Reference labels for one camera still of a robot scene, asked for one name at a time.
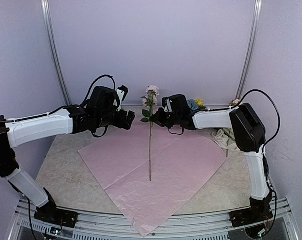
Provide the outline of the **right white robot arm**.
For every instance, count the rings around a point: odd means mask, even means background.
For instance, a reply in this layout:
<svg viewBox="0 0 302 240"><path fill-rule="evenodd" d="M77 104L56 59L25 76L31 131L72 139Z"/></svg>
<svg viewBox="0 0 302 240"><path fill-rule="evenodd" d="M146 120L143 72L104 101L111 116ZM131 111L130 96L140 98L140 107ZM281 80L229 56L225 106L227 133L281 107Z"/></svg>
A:
<svg viewBox="0 0 302 240"><path fill-rule="evenodd" d="M262 217L272 217L270 202L272 192L268 181L268 164L265 158L265 127L248 103L229 108L208 110L199 107L192 110L186 97L176 94L162 99L162 107L150 117L150 121L167 129L178 125L182 130L229 128L235 144L248 163L251 180L250 207L247 218L257 222Z"/></svg>

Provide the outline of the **aluminium corner post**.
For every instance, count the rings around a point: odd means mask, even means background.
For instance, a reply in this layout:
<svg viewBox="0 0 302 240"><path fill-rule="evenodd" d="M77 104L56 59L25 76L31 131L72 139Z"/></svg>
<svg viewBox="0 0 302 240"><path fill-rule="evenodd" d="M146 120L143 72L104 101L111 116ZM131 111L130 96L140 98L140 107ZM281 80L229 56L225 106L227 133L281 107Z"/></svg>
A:
<svg viewBox="0 0 302 240"><path fill-rule="evenodd" d="M62 73L62 68L61 68L58 51L57 51L57 47L56 47L56 43L55 43L53 25L52 25L52 20L51 20L51 16L50 16L49 1L41 0L40 2L41 2L41 9L42 9L42 15L43 15L43 19L44 19L44 25L45 25L45 29L46 29L46 33L47 33L47 37L48 37L49 48L50 48L50 52L51 52L51 56L52 56L52 60L53 60L54 69L55 69L56 76L57 76L58 85L59 85L65 105L70 106L72 103L71 103L69 93L68 93L68 90L66 87L66 83L64 80L64 76Z"/></svg>
<svg viewBox="0 0 302 240"><path fill-rule="evenodd" d="M262 3L263 3L262 0L256 0L254 2L254 12L253 12L252 24L251 24L250 34L249 34L248 47L246 50L244 65L243 65L241 75L240 75L240 82L239 82L237 92L235 95L236 99L241 99L241 97L243 96L245 84L247 82L250 64L251 64L251 60L252 60L252 56L253 56L253 52L254 52L256 36L258 33L258 25L259 25L261 10L262 10Z"/></svg>

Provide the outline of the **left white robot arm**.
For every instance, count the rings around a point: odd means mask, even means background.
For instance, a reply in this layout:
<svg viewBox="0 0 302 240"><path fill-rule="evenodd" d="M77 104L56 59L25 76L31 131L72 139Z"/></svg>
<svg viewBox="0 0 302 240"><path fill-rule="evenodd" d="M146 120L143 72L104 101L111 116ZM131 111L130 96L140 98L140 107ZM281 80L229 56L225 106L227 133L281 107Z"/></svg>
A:
<svg viewBox="0 0 302 240"><path fill-rule="evenodd" d="M117 89L97 86L80 105L62 106L19 119L0 115L0 178L24 195L49 222L57 222L60 210L48 191L17 162L14 150L42 139L87 131L96 138L98 129L107 130L109 126L129 130L135 115L121 107L127 93L125 86Z"/></svg>

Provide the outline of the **pink fake rose stems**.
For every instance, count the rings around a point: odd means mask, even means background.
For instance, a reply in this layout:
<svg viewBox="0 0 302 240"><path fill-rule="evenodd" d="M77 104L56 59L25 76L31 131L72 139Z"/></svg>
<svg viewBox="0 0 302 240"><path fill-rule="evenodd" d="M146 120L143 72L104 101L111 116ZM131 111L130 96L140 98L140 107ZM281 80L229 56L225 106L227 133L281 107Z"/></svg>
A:
<svg viewBox="0 0 302 240"><path fill-rule="evenodd" d="M148 139L148 175L149 175L149 181L151 181L151 138L152 138L152 128L153 123L150 121L150 117L153 116L153 110L154 107L158 103L158 96L159 96L159 87L155 85L149 85L145 89L145 95L141 97L142 99L142 105L144 109L142 109L142 118L140 119L140 122L143 122L145 124L148 124L149 128L149 139ZM199 107L199 109L205 110L206 107Z"/></svg>

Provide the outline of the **right aluminium corner post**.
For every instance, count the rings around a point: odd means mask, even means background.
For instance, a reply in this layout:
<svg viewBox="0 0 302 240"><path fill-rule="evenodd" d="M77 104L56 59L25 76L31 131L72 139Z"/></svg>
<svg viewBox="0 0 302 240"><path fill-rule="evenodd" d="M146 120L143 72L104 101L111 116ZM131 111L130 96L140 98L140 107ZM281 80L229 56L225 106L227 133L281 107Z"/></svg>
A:
<svg viewBox="0 0 302 240"><path fill-rule="evenodd" d="M263 3L262 0L256 0L254 2L254 12L253 12L252 24L251 24L250 34L249 34L248 47L246 50L244 65L243 65L241 75L240 75L240 82L239 82L237 92L235 95L236 99L241 99L241 97L243 96L245 84L247 82L250 64L251 64L251 60L252 60L252 56L253 56L253 52L254 52L256 36L258 33L258 25L259 25L261 10L262 10L262 3Z"/></svg>

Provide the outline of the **aluminium front rail frame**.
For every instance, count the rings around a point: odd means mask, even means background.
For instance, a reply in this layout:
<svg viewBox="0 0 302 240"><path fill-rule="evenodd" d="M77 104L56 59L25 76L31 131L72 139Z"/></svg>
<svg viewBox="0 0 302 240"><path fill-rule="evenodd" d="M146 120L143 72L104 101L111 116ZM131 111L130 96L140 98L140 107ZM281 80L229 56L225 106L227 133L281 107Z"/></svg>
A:
<svg viewBox="0 0 302 240"><path fill-rule="evenodd" d="M16 207L9 240L293 240L300 239L286 199L270 199L262 204L198 214L162 215L107 214L56 208L50 220L21 198Z"/></svg>

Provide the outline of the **cream printed ribbon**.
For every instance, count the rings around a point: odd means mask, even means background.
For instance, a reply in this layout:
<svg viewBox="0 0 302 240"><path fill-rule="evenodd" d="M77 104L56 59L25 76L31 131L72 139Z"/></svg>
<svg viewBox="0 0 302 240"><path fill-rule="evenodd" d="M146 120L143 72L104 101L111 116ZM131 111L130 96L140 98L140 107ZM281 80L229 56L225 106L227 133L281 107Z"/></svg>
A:
<svg viewBox="0 0 302 240"><path fill-rule="evenodd" d="M231 128L222 128L212 134L213 141L222 149L227 151L239 151L235 142L234 132Z"/></svg>

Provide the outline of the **purple wrapping paper sheet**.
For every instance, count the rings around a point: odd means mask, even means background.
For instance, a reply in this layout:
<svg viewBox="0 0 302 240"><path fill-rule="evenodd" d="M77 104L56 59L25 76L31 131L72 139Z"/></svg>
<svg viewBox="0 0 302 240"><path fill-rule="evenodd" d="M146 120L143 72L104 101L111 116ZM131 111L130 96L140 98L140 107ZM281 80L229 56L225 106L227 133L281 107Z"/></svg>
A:
<svg viewBox="0 0 302 240"><path fill-rule="evenodd" d="M79 150L99 185L121 213L157 217L175 214L217 172L225 153L197 132L172 135L152 128L151 181L149 128L135 124Z"/></svg>

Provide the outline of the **yellow fake flower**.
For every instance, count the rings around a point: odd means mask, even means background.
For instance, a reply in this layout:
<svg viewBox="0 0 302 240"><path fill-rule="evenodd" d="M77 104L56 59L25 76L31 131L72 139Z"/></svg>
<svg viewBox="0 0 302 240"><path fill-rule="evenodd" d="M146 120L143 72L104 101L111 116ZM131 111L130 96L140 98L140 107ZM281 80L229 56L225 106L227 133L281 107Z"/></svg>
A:
<svg viewBox="0 0 302 240"><path fill-rule="evenodd" d="M195 104L198 106L198 107L203 107L204 106L204 103L203 103L203 100L201 98L197 98L195 100Z"/></svg>

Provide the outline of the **blue fake flower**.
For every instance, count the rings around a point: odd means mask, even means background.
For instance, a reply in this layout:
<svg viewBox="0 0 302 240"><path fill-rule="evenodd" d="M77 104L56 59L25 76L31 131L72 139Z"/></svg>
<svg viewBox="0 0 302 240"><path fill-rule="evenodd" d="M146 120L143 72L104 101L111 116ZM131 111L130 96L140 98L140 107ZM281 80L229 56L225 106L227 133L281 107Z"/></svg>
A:
<svg viewBox="0 0 302 240"><path fill-rule="evenodd" d="M192 112L199 109L199 105L196 104L196 100L194 99L187 100L187 105Z"/></svg>

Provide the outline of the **left aluminium corner post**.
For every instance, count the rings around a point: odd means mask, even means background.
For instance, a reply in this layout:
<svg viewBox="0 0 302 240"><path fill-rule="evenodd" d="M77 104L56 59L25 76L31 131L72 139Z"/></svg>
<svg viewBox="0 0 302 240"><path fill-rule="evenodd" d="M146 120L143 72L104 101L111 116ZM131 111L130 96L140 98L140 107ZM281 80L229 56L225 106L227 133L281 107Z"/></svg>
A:
<svg viewBox="0 0 302 240"><path fill-rule="evenodd" d="M70 106L72 103L71 103L69 93L68 93L68 90L66 87L66 83L64 80L64 76L62 73L62 68L61 68L58 51L57 51L57 47L56 47L56 43L55 43L53 25L52 25L52 20L51 20L51 16L50 16L49 1L41 0L40 2L41 2L41 9L42 9L42 15L43 15L43 19L44 19L44 25L45 25L45 29L46 29L46 33L47 33L47 37L48 37L49 48L50 48L50 52L51 52L51 56L52 56L52 60L53 60L54 69L55 69L56 76L57 76L58 85L59 85L65 105Z"/></svg>

